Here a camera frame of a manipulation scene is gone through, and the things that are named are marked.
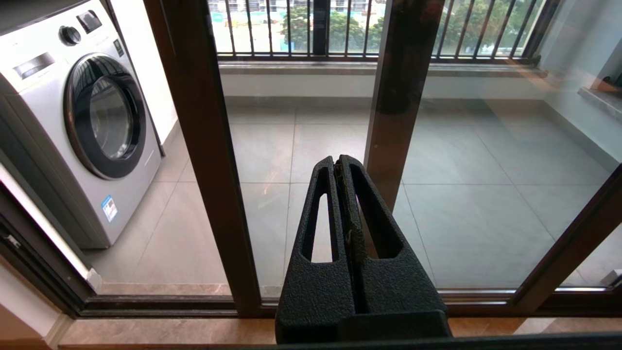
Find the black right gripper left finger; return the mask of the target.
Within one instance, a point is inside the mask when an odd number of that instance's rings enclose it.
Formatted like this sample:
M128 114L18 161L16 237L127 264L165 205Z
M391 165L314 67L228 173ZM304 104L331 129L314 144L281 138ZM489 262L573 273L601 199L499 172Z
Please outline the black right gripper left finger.
M311 260L320 199L328 202L330 262ZM355 314L332 157L313 168L276 311L279 344L335 343L340 321Z

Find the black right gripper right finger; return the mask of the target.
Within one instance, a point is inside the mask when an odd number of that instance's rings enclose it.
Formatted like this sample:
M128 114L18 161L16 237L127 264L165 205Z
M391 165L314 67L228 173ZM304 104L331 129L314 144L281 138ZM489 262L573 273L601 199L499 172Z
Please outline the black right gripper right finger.
M340 155L336 173L358 310L445 313L441 296L364 166Z

